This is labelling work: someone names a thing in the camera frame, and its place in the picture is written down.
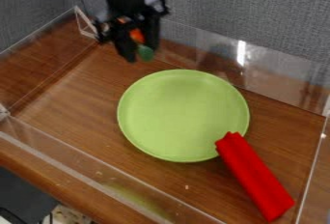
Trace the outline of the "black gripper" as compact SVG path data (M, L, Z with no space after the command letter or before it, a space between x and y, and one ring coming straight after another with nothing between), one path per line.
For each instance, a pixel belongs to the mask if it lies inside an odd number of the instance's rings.
M106 11L93 21L101 42L113 41L119 55L134 63L137 44L129 32L138 28L146 45L161 44L161 19L169 14L166 0L106 0Z

